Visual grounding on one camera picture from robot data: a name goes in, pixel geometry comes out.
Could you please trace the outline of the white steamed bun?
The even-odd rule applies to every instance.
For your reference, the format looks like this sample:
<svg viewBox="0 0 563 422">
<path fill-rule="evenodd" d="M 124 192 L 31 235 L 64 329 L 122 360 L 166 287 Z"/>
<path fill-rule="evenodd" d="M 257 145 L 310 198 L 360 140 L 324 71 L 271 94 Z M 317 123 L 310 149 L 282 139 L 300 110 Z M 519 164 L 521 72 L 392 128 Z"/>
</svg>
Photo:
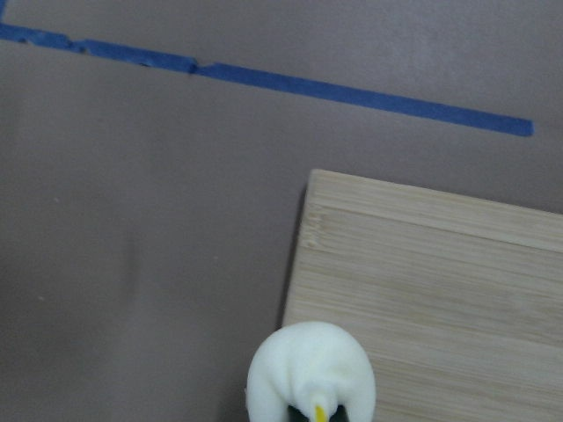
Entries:
<svg viewBox="0 0 563 422">
<path fill-rule="evenodd" d="M 335 324 L 282 327 L 259 346 L 247 374 L 251 421 L 289 421 L 289 409 L 309 421 L 328 421 L 340 407 L 349 421 L 371 421 L 377 387 L 361 344 Z"/>
</svg>

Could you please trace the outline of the bamboo cutting board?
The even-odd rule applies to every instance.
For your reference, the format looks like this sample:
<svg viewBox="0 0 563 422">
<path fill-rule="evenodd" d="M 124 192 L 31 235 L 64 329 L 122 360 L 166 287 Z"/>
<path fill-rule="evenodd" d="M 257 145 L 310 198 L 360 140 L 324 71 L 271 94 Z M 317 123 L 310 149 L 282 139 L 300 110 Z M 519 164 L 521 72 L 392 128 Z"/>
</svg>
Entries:
<svg viewBox="0 0 563 422">
<path fill-rule="evenodd" d="M 285 324 L 338 324 L 379 421 L 562 418 L 562 217 L 315 170 Z"/>
</svg>

